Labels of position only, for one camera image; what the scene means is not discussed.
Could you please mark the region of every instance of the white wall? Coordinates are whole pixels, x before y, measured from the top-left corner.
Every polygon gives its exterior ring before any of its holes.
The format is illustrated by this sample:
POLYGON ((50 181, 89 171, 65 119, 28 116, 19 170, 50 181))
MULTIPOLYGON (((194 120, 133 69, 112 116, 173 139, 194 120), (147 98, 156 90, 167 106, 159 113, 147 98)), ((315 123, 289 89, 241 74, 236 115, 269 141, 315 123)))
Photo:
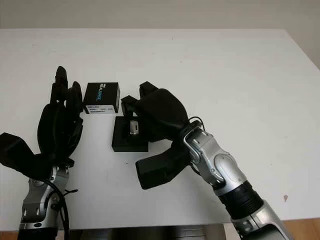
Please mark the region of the white wall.
POLYGON ((320 67, 320 0, 0 0, 2 28, 280 28, 320 67))

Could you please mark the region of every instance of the sticker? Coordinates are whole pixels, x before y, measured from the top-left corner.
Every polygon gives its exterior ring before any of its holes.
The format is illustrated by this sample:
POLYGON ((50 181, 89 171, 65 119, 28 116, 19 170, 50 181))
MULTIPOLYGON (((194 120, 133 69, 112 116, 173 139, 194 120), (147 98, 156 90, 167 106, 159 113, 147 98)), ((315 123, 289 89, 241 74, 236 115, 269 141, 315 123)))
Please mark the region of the sticker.
POLYGON ((114 114, 115 109, 113 105, 87 105, 86 109, 89 114, 114 114))

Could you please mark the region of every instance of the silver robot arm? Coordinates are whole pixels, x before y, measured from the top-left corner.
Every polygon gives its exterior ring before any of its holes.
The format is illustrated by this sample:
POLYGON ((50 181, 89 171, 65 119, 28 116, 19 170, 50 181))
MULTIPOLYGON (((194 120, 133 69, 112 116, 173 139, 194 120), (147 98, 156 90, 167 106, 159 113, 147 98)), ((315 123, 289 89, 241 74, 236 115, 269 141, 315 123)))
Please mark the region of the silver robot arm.
POLYGON ((239 236, 245 240, 293 240, 269 204, 253 190, 235 159, 199 127, 183 139, 192 163, 225 205, 239 236))
MULTIPOLYGON (((68 178, 67 167, 54 166, 48 181, 63 193, 68 178)), ((22 205, 18 240, 56 239, 58 214, 62 207, 60 201, 62 201, 61 197, 51 186, 30 178, 29 192, 22 205)))

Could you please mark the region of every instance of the black box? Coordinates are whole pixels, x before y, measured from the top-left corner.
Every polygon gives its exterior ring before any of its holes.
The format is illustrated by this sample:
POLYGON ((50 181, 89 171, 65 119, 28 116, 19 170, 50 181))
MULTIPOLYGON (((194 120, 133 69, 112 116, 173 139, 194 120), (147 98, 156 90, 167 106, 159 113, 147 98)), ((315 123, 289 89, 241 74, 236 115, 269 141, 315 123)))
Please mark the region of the black box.
MULTIPOLYGON (((131 120, 139 121, 137 116, 131 120)), ((139 134, 130 135, 130 121, 124 116, 116 116, 113 136, 112 148, 115 152, 148 152, 148 141, 143 137, 145 129, 139 125, 139 134)))
POLYGON ((87 114, 115 114, 119 110, 120 88, 117 82, 89 82, 83 105, 87 114))

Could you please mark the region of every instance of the black cable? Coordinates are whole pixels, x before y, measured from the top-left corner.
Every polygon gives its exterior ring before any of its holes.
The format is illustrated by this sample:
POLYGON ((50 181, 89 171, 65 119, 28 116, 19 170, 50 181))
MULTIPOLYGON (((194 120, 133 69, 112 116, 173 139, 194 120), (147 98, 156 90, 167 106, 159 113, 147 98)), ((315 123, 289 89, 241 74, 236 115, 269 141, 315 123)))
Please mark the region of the black cable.
POLYGON ((64 218, 63 218, 62 212, 60 211, 60 216, 61 216, 63 229, 64 229, 64 240, 69 240, 69 229, 70 229, 70 226, 69 226, 69 213, 68 213, 68 208, 67 208, 65 197, 64 197, 63 193, 59 190, 59 188, 57 188, 57 186, 55 184, 53 184, 49 180, 44 180, 43 182, 46 183, 47 185, 49 185, 53 189, 53 191, 56 194, 58 194, 58 196, 59 196, 59 204, 61 204, 61 207, 62 207, 63 213, 64 213, 64 218))
POLYGON ((193 163, 190 164, 190 167, 191 167, 191 169, 192 169, 196 174, 198 174, 199 176, 201 176, 200 172, 195 168, 195 166, 194 166, 193 163))
POLYGON ((199 116, 190 117, 190 118, 189 118, 189 121, 190 121, 191 119, 198 119, 198 120, 200 120, 203 130, 206 131, 204 122, 202 121, 202 119, 201 119, 199 116))
POLYGON ((73 194, 73 193, 78 192, 79 189, 74 189, 74 190, 70 190, 70 191, 67 190, 67 189, 65 189, 64 191, 65 191, 65 194, 63 194, 63 196, 66 196, 66 195, 68 195, 68 194, 73 194))

